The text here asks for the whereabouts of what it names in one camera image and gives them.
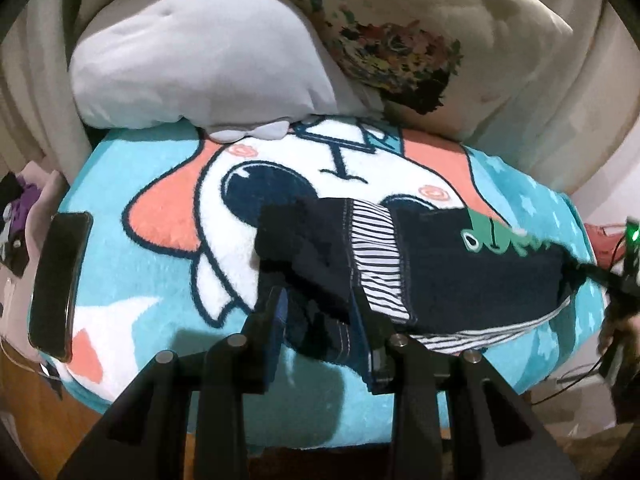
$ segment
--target cartoon dog face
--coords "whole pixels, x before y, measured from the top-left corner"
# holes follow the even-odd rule
[[[374,121],[318,118],[297,123],[278,141],[245,138],[226,146],[203,141],[190,161],[132,201],[124,215],[126,230],[146,247],[193,259],[196,306],[209,324],[221,326],[229,309],[250,311],[257,299],[253,245],[265,204],[359,198],[390,209],[466,205],[498,218],[476,191],[463,148],[418,132],[405,131],[403,137]],[[182,191],[175,189],[179,179]],[[162,191],[168,184],[173,189]],[[185,203],[183,196],[189,195],[193,201]],[[167,209],[176,207],[182,221],[168,230],[150,224],[154,216],[166,220]],[[160,209],[162,216],[154,213]]]

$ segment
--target orange cartoon ear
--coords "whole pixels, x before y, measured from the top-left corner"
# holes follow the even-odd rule
[[[194,253],[200,239],[194,218],[196,184],[200,173],[222,145],[206,139],[198,151],[143,189],[124,213],[128,234],[159,251]]]
[[[507,223],[476,189],[469,157],[462,146],[416,130],[402,130],[402,138],[406,158],[446,179],[469,209]]]

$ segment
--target smartphone screen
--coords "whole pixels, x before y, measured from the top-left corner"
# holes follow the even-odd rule
[[[71,361],[73,316],[91,214],[58,213],[47,232],[33,283],[31,345],[64,363]]]

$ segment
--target blue blanket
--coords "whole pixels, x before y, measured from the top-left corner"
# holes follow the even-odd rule
[[[238,332],[256,295],[252,251],[263,203],[293,196],[469,206],[593,259],[569,199],[499,158],[385,123],[318,118],[282,140],[220,146],[186,121],[113,130],[60,210],[94,216],[82,264],[73,359],[54,363],[69,392],[103,412],[161,349],[207,349]],[[602,322],[587,282],[556,318],[485,356],[523,392],[565,362]],[[264,396],[245,397],[249,444],[352,446],[390,439],[392,396],[282,348]],[[440,399],[443,425],[446,402]]]

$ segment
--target metal bolt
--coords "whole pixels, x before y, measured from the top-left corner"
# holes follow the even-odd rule
[[[462,353],[462,357],[469,363],[479,363],[482,360],[482,354],[478,350],[465,350]]]
[[[403,346],[407,346],[409,344],[409,339],[403,334],[393,334],[389,338],[389,342],[396,348],[402,348]]]
[[[171,350],[162,350],[156,354],[156,363],[165,365],[174,360],[174,353]]]
[[[247,338],[243,334],[232,334],[226,338],[226,344],[229,346],[240,348],[247,343]]]

